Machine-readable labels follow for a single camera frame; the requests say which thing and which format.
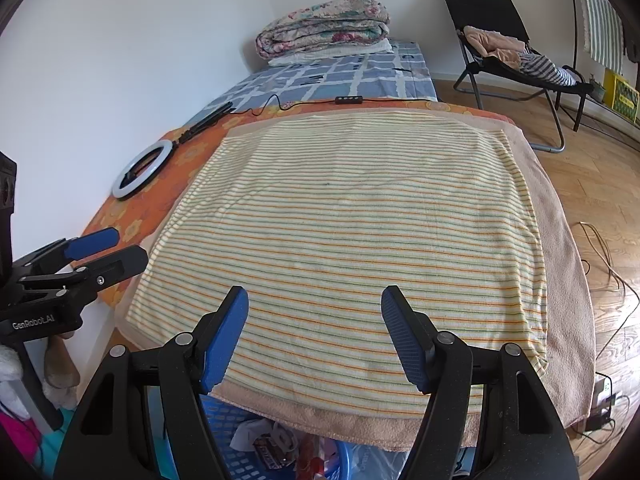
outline orange floral sheet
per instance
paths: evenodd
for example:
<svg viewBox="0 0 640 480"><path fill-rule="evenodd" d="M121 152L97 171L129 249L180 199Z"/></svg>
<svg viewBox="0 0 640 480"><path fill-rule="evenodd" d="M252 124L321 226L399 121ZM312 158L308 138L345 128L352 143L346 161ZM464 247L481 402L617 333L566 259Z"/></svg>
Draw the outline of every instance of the orange floral sheet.
<svg viewBox="0 0 640 480"><path fill-rule="evenodd" d="M341 105L340 110L350 107L362 109L363 105ZM498 119L514 124L509 118L459 105L437 103L430 101L389 101L367 102L367 108L417 108L439 110L459 114L474 115ZM200 168L216 151L222 139L231 128L241 124L254 123L280 116L306 114L335 110L332 103L315 104L312 101L297 105L290 110L280 110L277 106L265 108L260 116L253 116L250 112L230 115L218 124L204 130L190 142L180 146L171 160L142 191L121 202L113 195L105 200L102 207L89 222L83 234L89 234L106 227L115 227L120 233L119 243L104 254L124 247L139 244L144 238L152 234L160 225L167 213L174 206L184 189L191 183ZM185 128L172 130L162 136L163 139L177 140ZM100 298L108 305L115 307L122 298L129 285L129 280L114 285L102 291Z"/></svg>

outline yellow striped towel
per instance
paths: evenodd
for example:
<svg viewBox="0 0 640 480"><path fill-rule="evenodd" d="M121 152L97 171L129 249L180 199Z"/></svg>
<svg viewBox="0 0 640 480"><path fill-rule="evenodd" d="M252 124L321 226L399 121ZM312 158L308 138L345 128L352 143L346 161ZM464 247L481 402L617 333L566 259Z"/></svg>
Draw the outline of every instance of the yellow striped towel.
<svg viewBox="0 0 640 480"><path fill-rule="evenodd" d="M439 330L492 349L516 342L545 368L540 233L502 131L396 110L227 137L159 236L127 320L161 344L242 285L250 312L225 381L420 418L426 398L380 314L390 284ZM474 390L470 411L480 403Z"/></svg>

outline white pillow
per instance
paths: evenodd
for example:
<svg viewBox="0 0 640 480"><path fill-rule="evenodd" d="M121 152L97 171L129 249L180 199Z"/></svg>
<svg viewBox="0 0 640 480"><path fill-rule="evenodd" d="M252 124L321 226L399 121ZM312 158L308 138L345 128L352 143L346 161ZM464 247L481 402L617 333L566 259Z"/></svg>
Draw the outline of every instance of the white pillow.
<svg viewBox="0 0 640 480"><path fill-rule="evenodd" d="M393 52L391 43L385 38L370 45L337 44L315 50L313 52L293 52L269 60L269 66L283 66L294 63L306 63L327 57L358 56L359 54L378 54L379 52Z"/></svg>

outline pink cloth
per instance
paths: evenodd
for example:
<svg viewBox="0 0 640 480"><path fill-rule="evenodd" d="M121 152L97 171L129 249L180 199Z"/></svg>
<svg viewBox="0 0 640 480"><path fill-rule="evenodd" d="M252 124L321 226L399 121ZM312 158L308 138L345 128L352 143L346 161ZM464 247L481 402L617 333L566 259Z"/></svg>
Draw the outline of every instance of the pink cloth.
<svg viewBox="0 0 640 480"><path fill-rule="evenodd" d="M25 420L24 423L21 423L7 414L0 412L0 424L2 424L9 438L14 443L14 446L18 448L18 451L20 451L25 460L32 463L36 457L40 440L42 439L42 435L38 431L38 428L36 428L33 419L30 418L29 420Z"/></svg>
<svg viewBox="0 0 640 480"><path fill-rule="evenodd" d="M520 66L519 52L526 52L524 41L500 32L481 30L467 25L463 32L469 44L482 57L495 56L505 65L517 69Z"/></svg>

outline floral quilt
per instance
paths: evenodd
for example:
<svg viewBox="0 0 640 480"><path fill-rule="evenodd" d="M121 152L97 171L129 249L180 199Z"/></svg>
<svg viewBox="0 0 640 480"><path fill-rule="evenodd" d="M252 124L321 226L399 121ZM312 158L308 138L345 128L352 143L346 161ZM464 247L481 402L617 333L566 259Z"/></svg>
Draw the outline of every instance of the floral quilt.
<svg viewBox="0 0 640 480"><path fill-rule="evenodd" d="M389 34L389 13L376 0L332 0L298 9L267 25L255 38L264 59L339 43L371 44Z"/></svg>

